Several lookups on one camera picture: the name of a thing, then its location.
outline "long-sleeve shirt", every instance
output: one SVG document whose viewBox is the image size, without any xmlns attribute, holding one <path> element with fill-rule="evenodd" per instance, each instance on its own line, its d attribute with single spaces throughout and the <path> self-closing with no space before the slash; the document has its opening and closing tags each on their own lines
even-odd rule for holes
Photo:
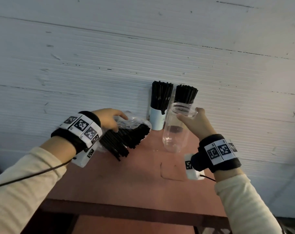
<svg viewBox="0 0 295 234">
<path fill-rule="evenodd" d="M 0 184 L 60 165 L 48 151 L 34 148 L 15 165 L 0 175 Z M 0 234 L 17 234 L 26 226 L 36 209 L 65 167 L 0 187 Z M 233 234 L 282 233 L 268 207 L 264 204 L 246 175 L 239 175 L 216 184 Z"/>
</svg>

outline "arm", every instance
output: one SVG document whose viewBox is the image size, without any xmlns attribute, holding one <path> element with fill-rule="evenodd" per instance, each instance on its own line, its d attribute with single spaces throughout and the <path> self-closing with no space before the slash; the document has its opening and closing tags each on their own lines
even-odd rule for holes
<svg viewBox="0 0 295 234">
<path fill-rule="evenodd" d="M 127 116 L 119 110 L 102 109 L 93 112 L 102 127 L 118 130 L 114 116 Z M 53 168 L 71 160 L 76 154 L 75 147 L 62 137 L 54 136 L 33 148 L 15 165 L 0 175 L 0 184 L 24 177 L 42 170 Z M 56 182 L 64 175 L 66 167 L 0 187 L 0 233 L 20 233 L 36 209 L 48 195 Z"/>
<path fill-rule="evenodd" d="M 177 115 L 199 140 L 217 134 L 205 115 L 204 109 L 196 108 L 194 119 Z M 220 196 L 234 234 L 282 233 L 277 220 L 262 201 L 250 180 L 240 169 L 214 172 L 217 182 L 215 191 Z"/>
</svg>

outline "reddish table surface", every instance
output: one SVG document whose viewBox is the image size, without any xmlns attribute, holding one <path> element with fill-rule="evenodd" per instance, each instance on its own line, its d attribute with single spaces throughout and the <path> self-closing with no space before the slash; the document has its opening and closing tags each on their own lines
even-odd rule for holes
<svg viewBox="0 0 295 234">
<path fill-rule="evenodd" d="M 188 146 L 173 154 L 165 150 L 162 134 L 151 131 L 121 162 L 96 152 L 84 168 L 69 164 L 48 198 L 226 216 L 215 182 L 186 177 L 183 156 L 197 152 L 198 138 L 190 135 Z M 208 169 L 205 174 L 213 177 Z"/>
</svg>

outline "jar rim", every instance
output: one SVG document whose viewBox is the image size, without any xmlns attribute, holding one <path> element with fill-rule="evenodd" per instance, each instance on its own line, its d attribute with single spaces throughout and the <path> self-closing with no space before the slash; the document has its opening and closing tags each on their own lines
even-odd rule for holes
<svg viewBox="0 0 295 234">
<path fill-rule="evenodd" d="M 174 113 L 181 113 L 183 115 L 196 115 L 197 111 L 195 108 L 191 107 L 190 104 L 184 104 L 184 103 L 173 103 L 170 106 L 170 109 Z"/>
</svg>

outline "bundle of straws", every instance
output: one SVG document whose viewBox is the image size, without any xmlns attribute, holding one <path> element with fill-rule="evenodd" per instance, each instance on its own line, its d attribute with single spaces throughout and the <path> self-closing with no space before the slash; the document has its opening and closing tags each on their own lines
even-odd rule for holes
<svg viewBox="0 0 295 234">
<path fill-rule="evenodd" d="M 150 128 L 145 124 L 141 124 L 132 130 L 119 129 L 117 133 L 108 130 L 100 139 L 100 144 L 120 161 L 120 155 L 122 157 L 128 156 L 127 147 L 134 149 L 149 132 Z"/>
<path fill-rule="evenodd" d="M 175 95 L 175 103 L 192 104 L 196 97 L 198 90 L 188 85 L 178 85 Z"/>
<path fill-rule="evenodd" d="M 164 115 L 169 105 L 172 90 L 172 83 L 154 81 L 152 83 L 151 107 L 156 110 L 161 110 L 161 114 Z"/>
</svg>

